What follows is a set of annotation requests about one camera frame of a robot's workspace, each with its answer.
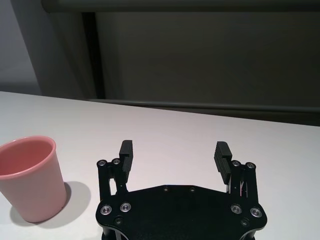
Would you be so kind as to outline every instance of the metal screw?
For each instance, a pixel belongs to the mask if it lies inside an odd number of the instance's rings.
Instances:
[[[100,213],[101,213],[102,215],[109,215],[109,214],[111,213],[111,211],[112,211],[112,207],[111,207],[111,206],[109,206],[109,205],[104,205],[104,206],[101,208]]]
[[[254,169],[254,168],[255,168],[255,165],[254,165],[252,162],[248,162],[248,163],[246,164],[246,166],[247,166],[248,168],[250,168],[250,169]]]
[[[256,217],[256,218],[261,218],[262,217],[262,212],[260,211],[260,209],[253,207],[250,209],[250,213],[252,216]]]
[[[233,204],[231,206],[231,211],[235,214],[241,214],[242,213],[242,209],[239,205]]]
[[[105,160],[100,160],[99,162],[98,162],[98,165],[99,166],[103,166],[103,165],[105,165],[107,162],[105,161]]]
[[[240,166],[240,162],[237,161],[237,160],[233,160],[233,161],[232,161],[232,164],[233,164],[233,166],[235,166],[235,167]]]
[[[112,162],[113,162],[113,164],[119,164],[119,163],[120,163],[120,159],[119,159],[119,158],[116,158],[116,159],[114,159]]]
[[[240,223],[244,227],[249,227],[249,220],[246,218],[241,219]]]
[[[121,206],[120,206],[121,212],[124,212],[124,213],[129,212],[130,209],[131,209],[131,204],[128,203],[128,202],[124,202],[124,203],[122,203]]]
[[[115,224],[121,224],[122,223],[122,219],[120,217],[117,217],[115,220],[114,220]]]

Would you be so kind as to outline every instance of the plastic cup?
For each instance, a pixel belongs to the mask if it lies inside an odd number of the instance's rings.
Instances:
[[[0,192],[27,222],[60,212],[67,193],[55,141],[28,136],[0,146]]]

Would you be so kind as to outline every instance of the screw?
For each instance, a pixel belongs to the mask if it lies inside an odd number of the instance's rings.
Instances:
[[[246,218],[241,219],[240,223],[244,227],[249,227],[249,220]]]
[[[100,160],[100,161],[98,161],[98,165],[99,166],[103,166],[103,165],[105,165],[107,162],[105,161],[105,160]]]
[[[237,204],[233,204],[233,205],[231,206],[231,211],[232,211],[234,214],[241,214],[241,213],[242,213],[242,210],[241,210],[240,205],[237,205]]]
[[[260,211],[260,209],[253,207],[250,209],[250,213],[252,216],[256,217],[256,218],[261,218],[262,217],[262,212]]]
[[[113,164],[119,164],[120,163],[120,159],[119,158],[115,158],[113,159]]]
[[[233,166],[235,166],[235,167],[240,166],[240,162],[237,161],[237,160],[233,160],[233,161],[232,161],[232,164],[233,164]]]
[[[124,213],[129,212],[130,209],[131,209],[131,204],[128,203],[128,202],[124,202],[124,203],[122,203],[121,206],[120,206],[121,212],[124,212]]]
[[[250,169],[254,169],[256,167],[252,162],[248,162],[246,166]]]
[[[122,223],[122,219],[120,217],[117,217],[115,220],[114,220],[115,224],[121,224]]]
[[[112,211],[112,207],[111,207],[111,206],[109,206],[109,205],[104,205],[104,206],[101,208],[100,213],[101,213],[102,215],[109,215],[109,214],[111,213],[111,211]]]

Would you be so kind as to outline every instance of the cup rim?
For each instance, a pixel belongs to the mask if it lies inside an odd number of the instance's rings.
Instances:
[[[52,155],[55,154],[56,142],[51,137],[41,136],[41,135],[25,136],[25,137],[20,137],[15,140],[9,141],[9,142],[0,146],[0,154],[5,149],[8,149],[8,148],[10,148],[14,145],[20,144],[20,143],[28,142],[30,140],[41,140],[41,141],[49,143],[52,147],[51,152],[43,160],[41,160],[40,162],[38,162],[36,165],[34,165],[32,167],[29,167],[29,168],[22,170],[22,171],[19,171],[19,172],[6,174],[6,175],[0,175],[0,180],[15,179],[15,178],[19,178],[19,177],[25,176],[27,174],[30,174],[30,173],[38,170],[39,168],[41,168],[44,164],[46,164],[46,162],[48,162],[52,158]]]

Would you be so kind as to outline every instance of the white table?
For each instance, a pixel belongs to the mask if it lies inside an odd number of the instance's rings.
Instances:
[[[23,221],[0,194],[0,239],[100,240],[96,162],[116,158],[122,140],[133,140],[129,191],[172,184],[222,192],[213,153],[226,141],[233,159],[257,165],[268,223],[256,239],[319,238],[320,127],[7,92],[0,92],[0,111],[0,144],[52,137],[71,188],[66,207],[41,224]]]

